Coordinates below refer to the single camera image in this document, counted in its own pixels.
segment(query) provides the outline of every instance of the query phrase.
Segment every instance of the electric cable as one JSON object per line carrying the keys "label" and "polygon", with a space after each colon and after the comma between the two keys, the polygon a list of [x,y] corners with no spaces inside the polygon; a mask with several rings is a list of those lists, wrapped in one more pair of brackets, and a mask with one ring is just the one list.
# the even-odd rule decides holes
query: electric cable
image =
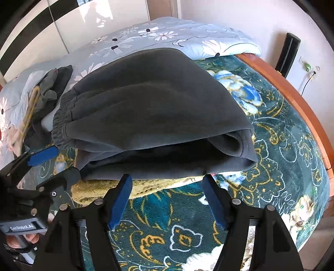
{"label": "electric cable", "polygon": [[305,90],[305,87],[306,87],[306,85],[307,85],[307,83],[312,79],[312,77],[314,76],[316,74],[316,72],[315,71],[313,71],[313,74],[312,74],[312,76],[307,80],[307,82],[306,82],[306,84],[305,84],[305,86],[304,86],[304,88],[303,88],[303,91],[302,91],[302,94],[301,94],[301,96],[303,96],[303,93],[304,93],[304,90]]}

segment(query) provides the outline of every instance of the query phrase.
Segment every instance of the gray clothing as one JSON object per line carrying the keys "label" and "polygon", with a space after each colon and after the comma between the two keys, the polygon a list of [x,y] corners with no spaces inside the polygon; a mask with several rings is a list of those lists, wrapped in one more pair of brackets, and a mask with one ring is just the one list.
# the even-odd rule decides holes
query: gray clothing
{"label": "gray clothing", "polygon": [[78,149],[84,180],[176,179],[253,166],[253,131],[223,85],[164,48],[85,76],[61,97],[52,138]]}
{"label": "gray clothing", "polygon": [[35,113],[45,108],[47,101],[57,99],[57,93],[51,89],[57,79],[57,76],[57,69],[50,70],[39,83],[40,96],[34,108]]}

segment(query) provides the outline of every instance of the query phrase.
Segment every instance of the wall socket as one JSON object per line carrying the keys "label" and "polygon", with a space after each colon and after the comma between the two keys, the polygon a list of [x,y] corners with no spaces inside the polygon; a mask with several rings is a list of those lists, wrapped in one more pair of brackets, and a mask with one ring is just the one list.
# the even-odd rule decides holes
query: wall socket
{"label": "wall socket", "polygon": [[[302,56],[299,58],[299,64],[301,64],[302,66],[303,66],[303,70],[306,70],[306,64],[308,63],[307,61],[306,61],[306,59],[305,58],[303,58]],[[315,67],[313,67],[312,65],[311,65],[311,71],[309,72],[309,75],[310,76],[312,76],[312,74],[313,74],[313,71],[315,71],[316,72],[316,74],[312,77],[312,79],[311,80],[314,80],[314,79],[316,79],[317,77],[318,77],[318,74],[319,74],[319,72],[320,72],[320,67],[319,66],[315,66]]]}
{"label": "wall socket", "polygon": [[303,68],[305,68],[307,61],[302,56],[299,58],[298,62],[303,66]]}

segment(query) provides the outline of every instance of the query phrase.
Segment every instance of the bed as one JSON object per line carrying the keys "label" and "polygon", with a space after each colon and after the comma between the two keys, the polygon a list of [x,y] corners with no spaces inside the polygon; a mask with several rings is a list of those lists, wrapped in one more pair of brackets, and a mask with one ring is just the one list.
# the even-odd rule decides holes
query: bed
{"label": "bed", "polygon": [[[132,26],[94,40],[66,59],[37,64],[6,85],[1,99],[9,98],[14,86],[23,84],[24,77],[34,70],[78,63],[73,67],[68,90],[93,70],[129,54],[129,49],[180,49],[229,90],[255,128],[258,164],[246,172],[217,174],[217,183],[251,206],[276,206],[301,249],[318,224],[333,189],[333,149],[323,128],[297,91],[257,56],[261,51],[251,38],[231,29],[176,20],[161,18]],[[184,30],[188,32],[181,36],[179,32]],[[144,39],[151,43],[133,48]],[[52,118],[50,114],[43,120],[45,129],[52,129]],[[34,188],[73,165],[74,158],[75,150],[68,149],[33,168],[25,176],[24,188]],[[70,190],[57,191],[53,215],[62,203],[78,207]],[[110,232],[117,259],[122,269],[129,271],[212,270],[225,238],[226,233],[213,220],[201,182],[130,200],[121,224]],[[85,229],[81,240],[86,268],[93,270]],[[253,242],[254,229],[250,228],[243,270],[248,270]]]}

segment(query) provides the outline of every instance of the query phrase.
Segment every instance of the human hand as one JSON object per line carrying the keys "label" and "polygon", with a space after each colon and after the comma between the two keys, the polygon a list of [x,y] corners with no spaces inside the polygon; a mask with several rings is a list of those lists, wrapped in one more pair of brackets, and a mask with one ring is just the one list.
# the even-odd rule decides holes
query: human hand
{"label": "human hand", "polygon": [[[54,215],[49,213],[48,218],[47,218],[48,223],[51,223],[53,219],[54,219]],[[26,234],[23,236],[28,242],[33,243],[33,244],[39,241],[38,233]],[[21,248],[15,235],[6,235],[6,242],[7,242],[7,245],[10,246],[11,248]]]}

